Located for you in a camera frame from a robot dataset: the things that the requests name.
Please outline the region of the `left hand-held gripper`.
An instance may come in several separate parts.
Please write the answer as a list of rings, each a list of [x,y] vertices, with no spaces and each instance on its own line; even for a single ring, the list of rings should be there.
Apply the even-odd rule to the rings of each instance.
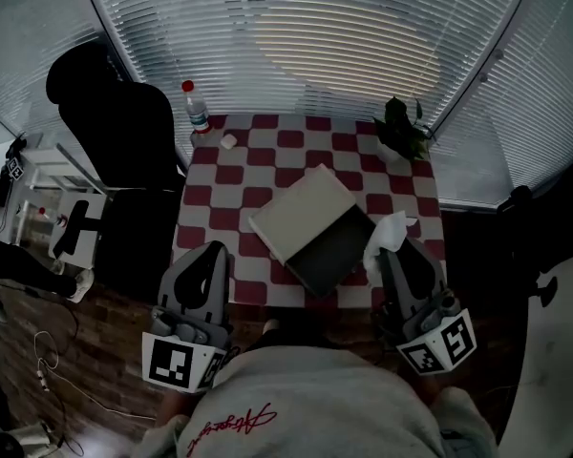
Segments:
[[[165,271],[151,328],[142,334],[145,382],[188,394],[212,386],[230,347],[229,275],[228,251],[215,240]]]

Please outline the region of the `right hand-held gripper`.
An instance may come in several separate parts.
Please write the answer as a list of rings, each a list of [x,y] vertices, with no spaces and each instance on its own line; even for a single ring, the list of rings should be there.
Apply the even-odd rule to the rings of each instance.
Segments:
[[[381,340],[420,376],[448,373],[477,349],[469,311],[447,286],[442,266],[417,239],[380,250]]]

